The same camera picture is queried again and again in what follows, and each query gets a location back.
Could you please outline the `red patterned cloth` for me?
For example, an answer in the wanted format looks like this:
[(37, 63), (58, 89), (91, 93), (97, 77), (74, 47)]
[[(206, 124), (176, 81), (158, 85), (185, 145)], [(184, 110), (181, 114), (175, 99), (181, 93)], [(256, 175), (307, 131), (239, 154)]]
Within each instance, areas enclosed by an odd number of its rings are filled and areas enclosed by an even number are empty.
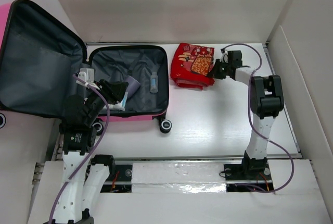
[(180, 43), (171, 62), (170, 77), (180, 88), (199, 89), (214, 85), (207, 77), (213, 68), (215, 48)]

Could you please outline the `small clear plastic bottle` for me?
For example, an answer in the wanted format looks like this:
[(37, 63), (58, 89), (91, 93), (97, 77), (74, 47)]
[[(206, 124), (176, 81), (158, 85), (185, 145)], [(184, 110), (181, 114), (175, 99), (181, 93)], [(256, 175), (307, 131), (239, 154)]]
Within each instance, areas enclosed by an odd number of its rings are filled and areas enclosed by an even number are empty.
[(156, 94), (158, 92), (158, 75), (153, 72), (150, 76), (150, 92)]

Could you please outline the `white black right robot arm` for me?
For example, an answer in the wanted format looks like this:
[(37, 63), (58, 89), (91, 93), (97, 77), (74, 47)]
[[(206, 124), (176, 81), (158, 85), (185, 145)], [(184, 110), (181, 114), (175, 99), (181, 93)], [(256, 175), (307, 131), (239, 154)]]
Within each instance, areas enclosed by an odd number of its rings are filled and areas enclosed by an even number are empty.
[(227, 180), (253, 180), (267, 167), (267, 145), (271, 128), (284, 109), (281, 78), (278, 75), (256, 76), (256, 70), (242, 63), (241, 51), (221, 50), (210, 78), (227, 77), (248, 86), (248, 119), (252, 128), (241, 164), (226, 164), (221, 175)]

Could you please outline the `white blue tissue pack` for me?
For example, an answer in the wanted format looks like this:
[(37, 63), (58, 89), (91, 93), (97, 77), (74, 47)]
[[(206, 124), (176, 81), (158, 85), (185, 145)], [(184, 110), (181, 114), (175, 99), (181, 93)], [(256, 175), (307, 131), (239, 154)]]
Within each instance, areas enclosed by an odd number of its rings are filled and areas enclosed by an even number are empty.
[(126, 101), (127, 101), (127, 96), (128, 96), (128, 92), (125, 92), (124, 97), (122, 99), (121, 102), (117, 103), (117, 104), (109, 104), (109, 109), (116, 111), (116, 110), (120, 110), (120, 111), (125, 111), (125, 105), (126, 105)]

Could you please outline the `pink kids suitcase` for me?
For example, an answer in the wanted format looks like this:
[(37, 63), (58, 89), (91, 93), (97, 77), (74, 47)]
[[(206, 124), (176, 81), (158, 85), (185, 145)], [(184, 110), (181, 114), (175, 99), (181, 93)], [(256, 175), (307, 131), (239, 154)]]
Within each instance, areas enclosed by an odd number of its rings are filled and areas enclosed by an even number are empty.
[(1, 110), (71, 125), (157, 119), (170, 132), (168, 58), (156, 45), (99, 47), (30, 0), (1, 6)]

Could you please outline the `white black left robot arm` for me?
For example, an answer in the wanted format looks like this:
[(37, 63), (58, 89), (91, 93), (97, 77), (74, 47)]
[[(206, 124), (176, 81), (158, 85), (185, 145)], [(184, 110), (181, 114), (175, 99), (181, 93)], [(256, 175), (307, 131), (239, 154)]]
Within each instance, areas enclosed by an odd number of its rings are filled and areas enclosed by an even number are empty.
[(63, 134), (63, 174), (59, 193), (52, 205), (48, 223), (94, 223), (93, 210), (101, 189), (107, 180), (116, 175), (114, 157), (93, 155), (102, 141), (107, 127), (102, 133), (94, 126), (105, 108), (120, 102), (126, 96), (127, 82), (109, 83), (76, 81), (90, 90), (83, 98), (78, 94), (65, 101), (65, 116), (60, 124)]

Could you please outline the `metal base rail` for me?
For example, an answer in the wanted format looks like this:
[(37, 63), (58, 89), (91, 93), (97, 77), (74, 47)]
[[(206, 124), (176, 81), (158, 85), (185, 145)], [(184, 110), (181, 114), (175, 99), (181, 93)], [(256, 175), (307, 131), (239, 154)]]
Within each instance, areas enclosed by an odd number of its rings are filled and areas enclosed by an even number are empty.
[(238, 168), (239, 162), (222, 160), (117, 161), (101, 192), (223, 194), (274, 189), (269, 167), (250, 179), (238, 174)]

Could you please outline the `white side board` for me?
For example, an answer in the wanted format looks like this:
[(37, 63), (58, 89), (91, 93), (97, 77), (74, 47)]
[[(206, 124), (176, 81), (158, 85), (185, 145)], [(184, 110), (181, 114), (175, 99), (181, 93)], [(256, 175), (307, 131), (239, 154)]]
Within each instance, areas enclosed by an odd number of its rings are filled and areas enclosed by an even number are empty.
[(274, 71), (282, 77), (287, 111), (302, 154), (312, 160), (332, 159), (331, 148), (282, 26), (273, 33), (268, 52)]

